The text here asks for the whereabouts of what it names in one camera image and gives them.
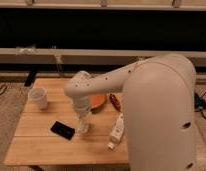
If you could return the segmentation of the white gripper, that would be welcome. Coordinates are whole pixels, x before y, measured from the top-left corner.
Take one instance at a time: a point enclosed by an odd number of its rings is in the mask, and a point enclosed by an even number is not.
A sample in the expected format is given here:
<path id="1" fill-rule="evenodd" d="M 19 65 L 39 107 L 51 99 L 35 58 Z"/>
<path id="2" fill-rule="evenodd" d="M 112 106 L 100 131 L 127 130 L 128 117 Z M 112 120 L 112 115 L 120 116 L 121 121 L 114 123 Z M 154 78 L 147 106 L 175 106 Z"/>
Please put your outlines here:
<path id="1" fill-rule="evenodd" d="M 90 116 L 87 115 L 91 110 L 90 99 L 87 96 L 74 98 L 73 108 L 78 116 L 77 132 L 84 134 L 89 130 L 90 126 Z"/>

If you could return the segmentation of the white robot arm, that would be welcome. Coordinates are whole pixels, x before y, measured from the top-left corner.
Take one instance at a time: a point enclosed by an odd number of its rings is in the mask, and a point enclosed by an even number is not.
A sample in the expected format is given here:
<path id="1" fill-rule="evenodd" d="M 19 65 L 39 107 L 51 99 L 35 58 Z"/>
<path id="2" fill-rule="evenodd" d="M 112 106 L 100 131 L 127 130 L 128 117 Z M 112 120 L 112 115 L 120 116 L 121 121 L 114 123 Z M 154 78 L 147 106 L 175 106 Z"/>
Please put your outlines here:
<path id="1" fill-rule="evenodd" d="M 81 71 L 65 94 L 77 112 L 88 108 L 91 94 L 122 94 L 131 171 L 196 171 L 195 84 L 192 62 L 167 54 L 95 78 Z"/>

